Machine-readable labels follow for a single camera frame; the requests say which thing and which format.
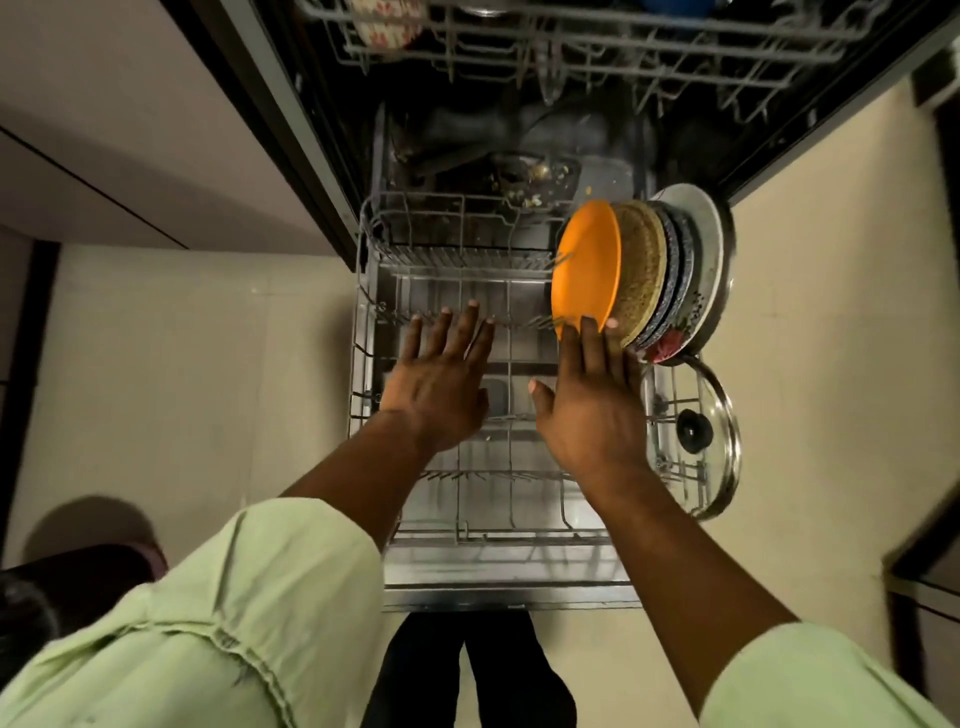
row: black pants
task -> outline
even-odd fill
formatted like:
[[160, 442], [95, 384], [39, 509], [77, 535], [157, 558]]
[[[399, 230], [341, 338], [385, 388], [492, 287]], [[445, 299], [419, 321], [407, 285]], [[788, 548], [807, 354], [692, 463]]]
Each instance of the black pants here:
[[361, 728], [451, 728], [460, 690], [460, 649], [477, 685], [480, 722], [493, 728], [572, 728], [573, 696], [554, 672], [522, 611], [416, 613], [403, 621]]

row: tile floor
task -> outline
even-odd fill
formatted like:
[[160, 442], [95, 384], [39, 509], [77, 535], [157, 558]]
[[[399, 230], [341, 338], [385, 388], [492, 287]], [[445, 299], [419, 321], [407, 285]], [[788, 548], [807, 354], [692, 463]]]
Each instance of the tile floor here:
[[[901, 85], [735, 216], [736, 285], [705, 359], [744, 470], [708, 530], [798, 614], [889, 660], [882, 560], [960, 473], [960, 287], [931, 122]], [[120, 516], [44, 527], [95, 496], [134, 504], [178, 561], [290, 483], [344, 433], [353, 294], [335, 259], [66, 251], [7, 563], [125, 535]], [[643, 612], [536, 622], [582, 726], [693, 725]], [[475, 725], [468, 670], [464, 686]], [[361, 686], [354, 721], [363, 704]]]

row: orange plate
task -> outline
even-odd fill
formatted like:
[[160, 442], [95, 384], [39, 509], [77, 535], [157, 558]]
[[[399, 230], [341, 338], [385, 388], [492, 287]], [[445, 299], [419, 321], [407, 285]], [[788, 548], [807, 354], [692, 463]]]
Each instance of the orange plate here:
[[603, 328], [620, 283], [620, 227], [610, 203], [591, 200], [573, 213], [561, 238], [553, 271], [551, 306], [557, 336], [564, 321], [580, 330], [580, 317]]

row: beige plate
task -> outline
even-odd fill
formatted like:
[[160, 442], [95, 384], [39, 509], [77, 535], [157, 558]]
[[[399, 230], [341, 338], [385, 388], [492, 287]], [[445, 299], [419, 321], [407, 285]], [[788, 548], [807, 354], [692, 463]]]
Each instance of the beige plate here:
[[621, 346], [636, 339], [657, 309], [666, 275], [666, 235], [657, 213], [638, 200], [615, 203], [620, 226], [620, 284], [611, 316], [624, 331]]

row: stack of plates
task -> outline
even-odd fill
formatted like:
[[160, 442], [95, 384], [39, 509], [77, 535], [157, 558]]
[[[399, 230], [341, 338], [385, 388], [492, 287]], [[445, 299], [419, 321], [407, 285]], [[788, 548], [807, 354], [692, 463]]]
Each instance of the stack of plates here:
[[729, 209], [692, 184], [650, 202], [587, 203], [558, 250], [554, 318], [613, 317], [623, 347], [651, 363], [696, 354], [726, 303], [733, 247]]

